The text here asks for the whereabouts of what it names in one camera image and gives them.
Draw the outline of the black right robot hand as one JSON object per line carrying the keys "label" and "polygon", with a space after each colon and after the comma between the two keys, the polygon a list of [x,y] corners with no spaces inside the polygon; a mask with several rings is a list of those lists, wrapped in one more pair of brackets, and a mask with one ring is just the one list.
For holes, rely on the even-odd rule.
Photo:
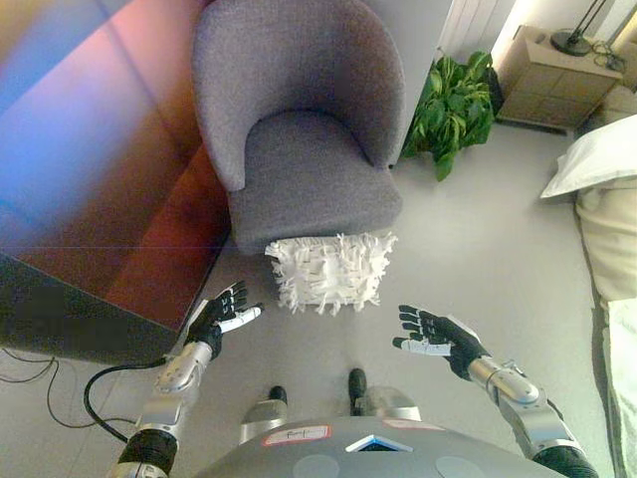
{"label": "black right robot hand", "polygon": [[409,305],[400,305],[399,320],[407,338],[396,337],[392,344],[406,352],[444,358],[451,371],[470,381],[469,365],[491,354],[478,335],[451,316],[437,316]]}

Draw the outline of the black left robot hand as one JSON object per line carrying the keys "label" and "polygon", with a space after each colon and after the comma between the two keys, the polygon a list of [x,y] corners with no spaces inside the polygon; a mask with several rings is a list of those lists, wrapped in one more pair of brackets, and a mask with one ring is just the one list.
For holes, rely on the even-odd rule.
{"label": "black left robot hand", "polygon": [[205,344],[210,360],[222,350],[222,337],[256,320],[265,310],[262,303],[247,307],[248,289],[244,281],[235,282],[208,300],[189,326],[185,343]]}

